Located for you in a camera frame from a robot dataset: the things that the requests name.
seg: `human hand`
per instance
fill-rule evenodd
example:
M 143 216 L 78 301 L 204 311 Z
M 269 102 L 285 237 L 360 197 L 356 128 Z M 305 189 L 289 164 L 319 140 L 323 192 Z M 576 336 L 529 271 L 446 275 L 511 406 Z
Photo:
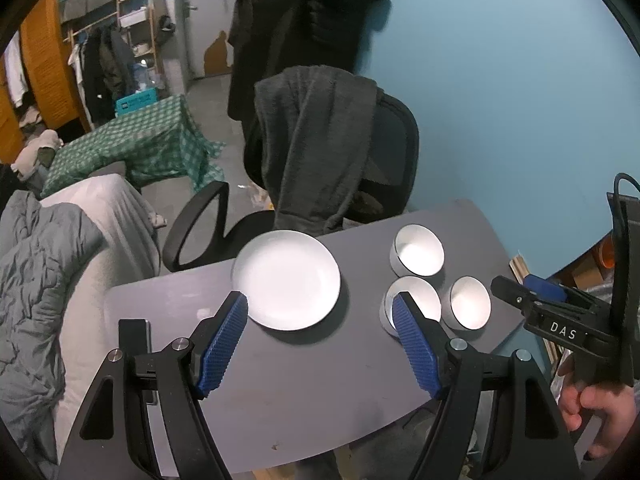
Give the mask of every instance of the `human hand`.
M 582 425 L 580 410 L 601 410 L 607 416 L 596 440 L 588 449 L 592 458 L 601 458 L 615 452 L 636 420 L 636 402 L 633 388 L 626 384 L 600 383 L 585 388 L 574 383 L 574 359 L 570 356 L 558 368 L 564 376 L 558 407 L 569 431 Z

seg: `teal crate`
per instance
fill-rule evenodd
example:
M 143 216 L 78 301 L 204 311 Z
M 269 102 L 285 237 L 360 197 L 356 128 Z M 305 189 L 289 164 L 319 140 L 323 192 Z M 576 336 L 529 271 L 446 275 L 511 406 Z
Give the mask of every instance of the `teal crate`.
M 158 92 L 155 88 L 150 88 L 138 94 L 132 94 L 119 99 L 116 102 L 116 112 L 118 115 L 127 114 L 157 102 Z

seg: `checkered cloth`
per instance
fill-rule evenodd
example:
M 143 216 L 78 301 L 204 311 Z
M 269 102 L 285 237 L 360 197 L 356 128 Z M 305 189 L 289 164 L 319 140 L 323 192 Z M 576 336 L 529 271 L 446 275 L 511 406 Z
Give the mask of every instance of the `checkered cloth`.
M 224 145 L 203 137 L 184 95 L 171 96 L 121 115 L 63 146 L 53 160 L 42 197 L 117 161 L 126 164 L 127 180 L 134 187 L 187 175 L 198 192 L 212 180 L 224 179 L 222 169 L 212 161 Z

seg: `silver bolt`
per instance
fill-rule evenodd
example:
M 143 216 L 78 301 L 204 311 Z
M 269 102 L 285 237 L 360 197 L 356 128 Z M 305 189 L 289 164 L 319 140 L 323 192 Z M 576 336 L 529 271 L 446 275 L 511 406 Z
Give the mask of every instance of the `silver bolt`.
M 466 347 L 468 346 L 468 344 L 466 344 L 466 341 L 464 339 L 460 339 L 459 337 L 449 341 L 449 344 L 454 350 L 466 350 Z
M 520 361 L 531 361 L 531 354 L 529 353 L 528 350 L 525 350 L 524 348 L 521 348 L 520 350 L 516 350 L 516 357 L 520 360 Z
M 187 346 L 189 346 L 189 340 L 185 337 L 174 339 L 174 342 L 171 343 L 171 348 L 174 350 L 184 350 Z
M 107 359 L 112 363 L 116 363 L 117 361 L 122 359 L 122 350 L 120 350 L 119 348 L 111 350 L 111 352 L 109 352 L 109 354 L 107 355 Z

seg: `chair armrest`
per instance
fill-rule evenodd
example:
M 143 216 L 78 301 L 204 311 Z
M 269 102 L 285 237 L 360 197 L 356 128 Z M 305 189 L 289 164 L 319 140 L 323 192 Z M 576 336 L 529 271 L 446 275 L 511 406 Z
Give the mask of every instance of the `chair armrest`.
M 211 241 L 205 252 L 211 250 L 216 245 L 221 246 L 224 243 L 226 210 L 229 202 L 229 184 L 214 180 L 189 200 L 178 215 L 178 218 L 175 219 L 174 225 L 169 231 L 169 235 L 164 242 L 164 248 L 162 249 L 162 262 L 170 272 L 178 272 L 179 270 L 191 269 L 191 267 L 193 267 L 191 265 L 193 262 L 180 264 L 180 252 L 198 218 L 207 208 L 207 205 L 217 196 L 220 197 L 218 218 L 216 219 Z

